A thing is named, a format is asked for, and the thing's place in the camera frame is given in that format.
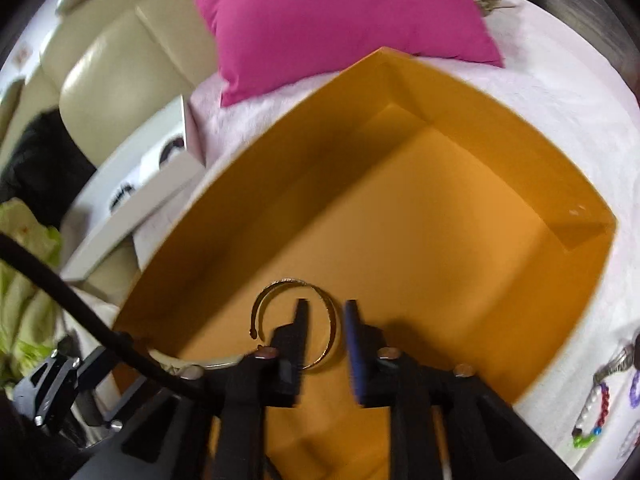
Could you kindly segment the silver wrist watch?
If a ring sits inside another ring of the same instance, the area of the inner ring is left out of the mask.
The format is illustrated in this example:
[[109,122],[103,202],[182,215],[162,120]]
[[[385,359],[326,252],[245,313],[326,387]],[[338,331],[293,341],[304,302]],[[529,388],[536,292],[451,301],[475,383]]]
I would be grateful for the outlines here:
[[615,356],[597,369],[593,374],[593,383],[600,385],[606,378],[632,368],[636,370],[639,368],[639,336],[636,336],[633,341],[626,342]]

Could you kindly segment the white flat box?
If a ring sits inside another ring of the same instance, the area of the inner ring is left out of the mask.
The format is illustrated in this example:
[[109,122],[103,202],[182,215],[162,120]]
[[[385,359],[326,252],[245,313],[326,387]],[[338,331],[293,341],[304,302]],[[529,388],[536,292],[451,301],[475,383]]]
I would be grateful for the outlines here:
[[88,278],[125,237],[204,169],[188,99],[177,96],[102,162],[73,201],[61,224],[61,278]]

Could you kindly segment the black bag on sofa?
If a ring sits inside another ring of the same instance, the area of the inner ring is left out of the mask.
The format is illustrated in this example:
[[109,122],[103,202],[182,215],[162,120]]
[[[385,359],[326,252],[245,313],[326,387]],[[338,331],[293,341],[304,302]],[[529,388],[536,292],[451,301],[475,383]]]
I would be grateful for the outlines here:
[[43,226],[59,228],[96,166],[70,137],[57,108],[25,128],[1,171],[1,200],[21,200]]

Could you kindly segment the green yellow cloth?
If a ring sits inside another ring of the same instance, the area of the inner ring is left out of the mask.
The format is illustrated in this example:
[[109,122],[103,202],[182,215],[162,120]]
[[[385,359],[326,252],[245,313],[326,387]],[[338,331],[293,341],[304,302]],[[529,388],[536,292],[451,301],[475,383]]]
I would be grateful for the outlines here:
[[[1,205],[1,232],[54,269],[62,240],[17,198]],[[23,274],[1,265],[1,388],[10,390],[54,349],[60,308]]]

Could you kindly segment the beige leather sofa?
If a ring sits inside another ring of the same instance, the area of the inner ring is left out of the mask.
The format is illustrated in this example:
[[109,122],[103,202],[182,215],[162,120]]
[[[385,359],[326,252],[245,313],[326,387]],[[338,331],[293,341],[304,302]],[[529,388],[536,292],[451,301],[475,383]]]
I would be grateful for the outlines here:
[[[216,68],[212,37],[193,0],[61,0],[61,21],[30,76],[2,103],[1,171],[27,125],[57,108],[96,166],[177,96],[188,101]],[[122,304],[204,171],[125,237],[80,282]]]

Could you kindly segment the magenta pillow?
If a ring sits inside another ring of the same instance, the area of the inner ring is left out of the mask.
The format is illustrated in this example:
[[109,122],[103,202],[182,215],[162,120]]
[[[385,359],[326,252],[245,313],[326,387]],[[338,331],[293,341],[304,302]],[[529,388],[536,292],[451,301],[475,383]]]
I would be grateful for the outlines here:
[[351,66],[379,48],[500,67],[474,0],[194,0],[215,38],[222,106]]

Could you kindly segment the orange cardboard box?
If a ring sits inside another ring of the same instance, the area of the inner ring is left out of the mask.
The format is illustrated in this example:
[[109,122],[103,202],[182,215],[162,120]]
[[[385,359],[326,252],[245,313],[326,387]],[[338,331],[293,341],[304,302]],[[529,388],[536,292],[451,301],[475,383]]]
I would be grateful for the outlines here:
[[509,107],[381,50],[224,165],[130,292],[116,327],[195,361],[250,350],[280,278],[356,300],[390,343],[472,365],[514,403],[600,281],[616,220]]

